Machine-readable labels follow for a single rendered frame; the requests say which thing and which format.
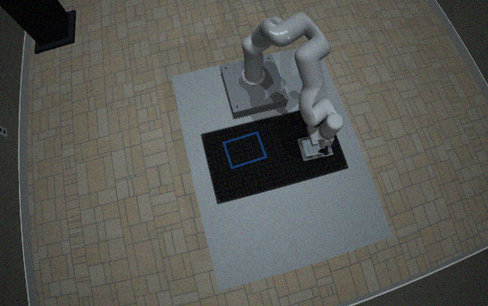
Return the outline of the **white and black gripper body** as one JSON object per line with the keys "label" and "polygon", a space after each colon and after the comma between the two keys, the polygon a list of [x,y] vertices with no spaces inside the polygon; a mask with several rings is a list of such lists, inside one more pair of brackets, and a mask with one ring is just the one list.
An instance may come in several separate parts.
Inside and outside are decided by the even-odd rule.
{"label": "white and black gripper body", "polygon": [[318,142],[319,142],[319,145],[322,149],[325,148],[326,146],[328,146],[328,148],[329,148],[333,143],[333,141],[330,142],[329,139],[321,139],[321,140],[318,140]]}

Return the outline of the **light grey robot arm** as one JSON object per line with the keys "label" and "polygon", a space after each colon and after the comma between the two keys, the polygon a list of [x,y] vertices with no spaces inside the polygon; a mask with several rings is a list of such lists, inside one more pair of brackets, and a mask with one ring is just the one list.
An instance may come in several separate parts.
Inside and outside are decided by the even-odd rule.
{"label": "light grey robot arm", "polygon": [[[244,52],[242,80],[251,86],[261,84],[265,80],[265,72],[263,71],[262,74],[264,61],[262,52],[272,45],[288,46],[305,35],[308,42],[295,52],[295,61],[302,80],[299,109],[304,122],[308,125],[307,131],[311,145],[317,145],[318,140],[321,139],[329,139],[332,142],[334,136],[344,125],[343,117],[338,114],[332,102],[326,97],[314,104],[314,100],[324,84],[320,61],[331,51],[329,42],[314,22],[302,12],[295,13],[282,21],[277,16],[265,18],[255,28],[256,30],[242,41],[241,47]],[[312,111],[314,115],[312,115]],[[323,119],[323,124],[314,128]]]}

